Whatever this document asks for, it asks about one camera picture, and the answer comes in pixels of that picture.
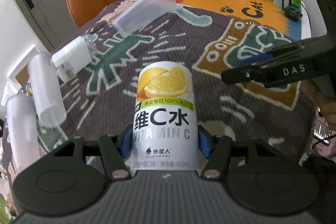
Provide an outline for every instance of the patterned blanket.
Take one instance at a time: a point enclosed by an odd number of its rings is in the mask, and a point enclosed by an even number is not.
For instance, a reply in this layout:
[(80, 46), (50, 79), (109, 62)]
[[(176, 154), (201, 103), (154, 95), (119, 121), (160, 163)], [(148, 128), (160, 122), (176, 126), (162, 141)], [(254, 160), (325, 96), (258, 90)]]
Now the patterned blanket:
[[(133, 122), (140, 71), (168, 60), (191, 71), (198, 122), (210, 133), (234, 140), (260, 138), (290, 158), (300, 159), (315, 117), (304, 84), (265, 89), (255, 82), (227, 86), (220, 78), (223, 70), (236, 67), (241, 59), (291, 43), (288, 37), (247, 20), (179, 6), (122, 39), (110, 21), (119, 5), (107, 6), (66, 42), (91, 33), (99, 53), (76, 78), (61, 84), (67, 120), (52, 129), (37, 123), (42, 155), (76, 135), (93, 140), (122, 132)], [(27, 83), (20, 92), (29, 91)], [(5, 128), (4, 159), (11, 180), (15, 170), (7, 136)], [(99, 159), (87, 161), (101, 169)], [(200, 156), (200, 169), (204, 164)], [(242, 164), (243, 160), (234, 162)]]

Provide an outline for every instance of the bottle label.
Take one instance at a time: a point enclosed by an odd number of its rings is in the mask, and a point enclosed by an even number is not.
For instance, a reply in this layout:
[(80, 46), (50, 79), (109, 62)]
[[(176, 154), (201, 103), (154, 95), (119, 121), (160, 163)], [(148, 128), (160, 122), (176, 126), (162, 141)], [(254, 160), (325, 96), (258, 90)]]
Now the bottle label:
[(190, 71), (173, 62), (139, 75), (131, 171), (198, 169), (198, 132)]

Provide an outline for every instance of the vitamin c drink can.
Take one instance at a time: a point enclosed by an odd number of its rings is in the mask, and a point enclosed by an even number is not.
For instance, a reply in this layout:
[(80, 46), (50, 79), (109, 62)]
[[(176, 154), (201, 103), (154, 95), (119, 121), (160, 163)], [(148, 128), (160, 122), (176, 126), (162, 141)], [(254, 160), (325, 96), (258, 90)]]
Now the vitamin c drink can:
[(190, 71), (163, 61), (138, 81), (130, 168), (197, 170), (198, 131)]

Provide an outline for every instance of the screw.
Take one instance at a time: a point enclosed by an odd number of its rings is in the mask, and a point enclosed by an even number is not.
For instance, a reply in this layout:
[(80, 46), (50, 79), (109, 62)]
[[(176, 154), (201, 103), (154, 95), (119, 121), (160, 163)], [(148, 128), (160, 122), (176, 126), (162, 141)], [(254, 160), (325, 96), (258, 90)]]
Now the screw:
[(125, 179), (126, 177), (128, 177), (128, 172), (123, 169), (115, 170), (112, 172), (112, 177), (114, 177), (115, 179)]
[(221, 173), (215, 169), (206, 170), (203, 174), (207, 179), (216, 179), (221, 175)]

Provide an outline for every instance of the lemon slice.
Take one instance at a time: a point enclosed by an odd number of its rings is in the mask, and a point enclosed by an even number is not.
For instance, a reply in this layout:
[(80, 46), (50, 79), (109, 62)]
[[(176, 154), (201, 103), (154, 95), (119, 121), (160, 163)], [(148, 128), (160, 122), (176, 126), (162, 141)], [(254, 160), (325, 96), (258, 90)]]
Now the lemon slice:
[(172, 96), (178, 97), (186, 93), (188, 79), (184, 71), (178, 66), (156, 76), (145, 87), (147, 97)]
[(154, 67), (149, 68), (146, 70), (140, 77), (138, 82), (138, 89), (137, 89), (137, 100), (143, 101), (146, 99), (145, 95), (145, 86), (152, 81), (156, 76), (161, 75), (163, 73), (167, 72), (164, 68)]

